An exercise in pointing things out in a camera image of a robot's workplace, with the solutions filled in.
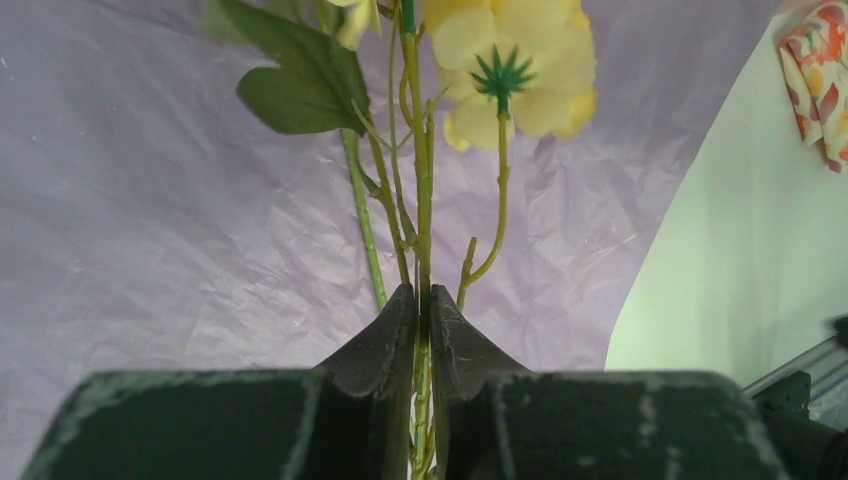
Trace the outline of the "peach flower stem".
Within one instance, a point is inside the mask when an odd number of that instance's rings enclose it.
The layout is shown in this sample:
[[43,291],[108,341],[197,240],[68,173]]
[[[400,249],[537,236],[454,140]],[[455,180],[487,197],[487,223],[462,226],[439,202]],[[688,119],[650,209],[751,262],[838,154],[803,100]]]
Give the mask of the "peach flower stem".
[[348,129],[341,130],[342,142],[349,167],[350,180],[353,188],[357,217],[360,224],[363,243],[365,246],[374,297],[379,310],[387,303],[382,271],[377,255],[372,225],[366,199],[366,186],[359,160],[358,137]]

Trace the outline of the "yellow flower bunch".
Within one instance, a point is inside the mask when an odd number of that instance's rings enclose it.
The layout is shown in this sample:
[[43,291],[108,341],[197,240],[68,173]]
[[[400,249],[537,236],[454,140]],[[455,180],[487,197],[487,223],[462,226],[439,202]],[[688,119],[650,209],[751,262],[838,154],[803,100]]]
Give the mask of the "yellow flower bunch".
[[592,119],[596,52],[579,1],[211,1],[201,26],[269,59],[239,100],[283,135],[337,131],[354,185],[384,209],[400,278],[418,302],[408,461],[438,465],[430,333],[436,148],[498,155],[498,220],[481,263],[470,242],[459,289],[503,246],[516,133],[569,139]]

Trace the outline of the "pink purple wrapping paper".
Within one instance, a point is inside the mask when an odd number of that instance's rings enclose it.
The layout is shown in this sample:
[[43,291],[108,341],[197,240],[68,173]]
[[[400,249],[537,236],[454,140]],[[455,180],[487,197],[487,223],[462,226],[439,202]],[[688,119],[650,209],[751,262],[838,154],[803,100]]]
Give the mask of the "pink purple wrapping paper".
[[[599,105],[519,137],[473,324],[538,370],[598,370],[775,1],[589,1]],[[377,307],[336,134],[235,95],[262,63],[201,1],[1,5],[1,475],[100,370],[312,366]]]

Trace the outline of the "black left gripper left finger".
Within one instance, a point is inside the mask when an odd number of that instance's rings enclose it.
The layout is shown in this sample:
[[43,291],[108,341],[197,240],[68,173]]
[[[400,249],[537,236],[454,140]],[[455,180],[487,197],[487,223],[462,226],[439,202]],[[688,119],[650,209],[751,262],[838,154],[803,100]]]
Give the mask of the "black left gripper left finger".
[[64,401],[27,479],[403,479],[417,301],[309,369],[99,372]]

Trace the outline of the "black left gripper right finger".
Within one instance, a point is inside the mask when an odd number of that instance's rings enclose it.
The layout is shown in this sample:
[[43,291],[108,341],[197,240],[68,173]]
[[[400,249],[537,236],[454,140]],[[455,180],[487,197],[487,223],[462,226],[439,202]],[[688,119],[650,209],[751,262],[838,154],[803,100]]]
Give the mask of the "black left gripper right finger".
[[785,479],[753,402],[706,371],[533,372],[430,294],[440,479]]

